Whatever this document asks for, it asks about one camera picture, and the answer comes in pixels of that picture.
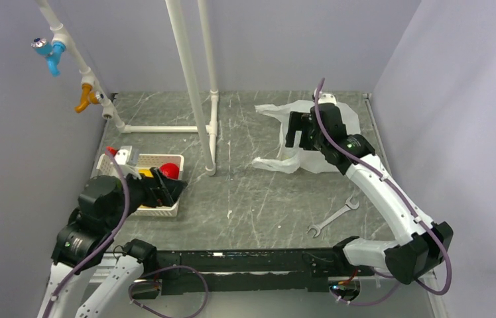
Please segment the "red fake fruit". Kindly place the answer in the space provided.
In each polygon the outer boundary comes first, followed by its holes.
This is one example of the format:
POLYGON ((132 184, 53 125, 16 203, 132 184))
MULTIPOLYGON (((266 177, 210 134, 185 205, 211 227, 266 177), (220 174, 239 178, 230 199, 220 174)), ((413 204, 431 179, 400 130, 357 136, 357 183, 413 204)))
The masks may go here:
POLYGON ((165 163, 159 168, 160 172, 167 178, 178 180, 180 177, 180 167, 172 162, 165 163))

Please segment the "yellow fake fruit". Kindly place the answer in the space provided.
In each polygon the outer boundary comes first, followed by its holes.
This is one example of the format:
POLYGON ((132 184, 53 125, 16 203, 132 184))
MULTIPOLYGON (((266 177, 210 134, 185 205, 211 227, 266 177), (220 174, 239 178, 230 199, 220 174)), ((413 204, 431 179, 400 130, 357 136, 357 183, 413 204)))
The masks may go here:
POLYGON ((150 170, 139 170, 139 173, 145 178, 154 178, 154 174, 150 170))

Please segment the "white plastic bag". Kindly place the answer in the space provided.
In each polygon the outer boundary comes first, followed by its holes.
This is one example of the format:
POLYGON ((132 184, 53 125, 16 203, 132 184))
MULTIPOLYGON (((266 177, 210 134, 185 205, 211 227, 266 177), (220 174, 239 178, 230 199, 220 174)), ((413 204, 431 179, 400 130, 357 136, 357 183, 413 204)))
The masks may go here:
POLYGON ((280 150, 275 159, 256 157, 252 160, 252 166, 257 169, 271 172, 282 172, 292 174, 298 169, 303 169, 313 174, 326 172, 337 172, 338 169, 327 162, 324 155, 316 149, 316 141, 324 141, 318 125, 311 123, 303 131, 295 132, 293 147, 286 146, 286 138, 292 112, 310 113, 314 116, 314 102, 310 100, 297 100, 285 105, 257 105, 255 110, 258 114, 266 115, 276 119, 280 123, 279 145, 280 150))

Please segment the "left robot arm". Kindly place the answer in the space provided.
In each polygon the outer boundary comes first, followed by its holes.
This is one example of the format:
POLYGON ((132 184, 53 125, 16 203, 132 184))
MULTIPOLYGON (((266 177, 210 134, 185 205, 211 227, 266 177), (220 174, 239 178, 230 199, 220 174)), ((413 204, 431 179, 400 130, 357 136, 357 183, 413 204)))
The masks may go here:
POLYGON ((95 296, 80 303, 84 290, 112 245, 125 220, 139 207, 161 207, 176 203, 187 182, 169 178, 158 168, 151 176, 126 174, 98 175, 88 180, 68 222, 56 236, 46 291, 39 317, 84 317, 107 309, 109 298, 121 290, 121 283, 133 272, 151 277, 157 269, 156 248, 134 240, 124 248, 124 263, 116 266, 95 296))

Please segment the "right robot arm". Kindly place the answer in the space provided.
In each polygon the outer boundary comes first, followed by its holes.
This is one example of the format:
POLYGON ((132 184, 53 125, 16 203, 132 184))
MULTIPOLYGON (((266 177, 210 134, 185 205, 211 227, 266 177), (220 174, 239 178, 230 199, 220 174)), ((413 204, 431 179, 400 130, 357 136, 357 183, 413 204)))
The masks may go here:
POLYGON ((332 257, 334 270, 348 275, 357 266, 386 270, 402 284, 410 284, 448 262, 454 232, 447 222, 436 223, 403 192, 360 134, 349 134, 340 109, 333 103, 291 112, 285 145, 320 152, 353 182, 383 216, 394 240, 374 241, 351 237, 338 244, 332 257))

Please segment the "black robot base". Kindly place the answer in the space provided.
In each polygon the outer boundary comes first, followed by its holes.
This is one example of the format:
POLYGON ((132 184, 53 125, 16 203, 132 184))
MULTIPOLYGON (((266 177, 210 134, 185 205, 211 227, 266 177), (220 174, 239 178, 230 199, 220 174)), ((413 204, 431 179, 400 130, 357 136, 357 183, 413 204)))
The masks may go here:
POLYGON ((125 247, 121 254, 146 260, 141 276, 162 295, 203 292, 306 290, 328 292, 373 271, 353 266, 335 248, 157 250, 150 256, 125 247))

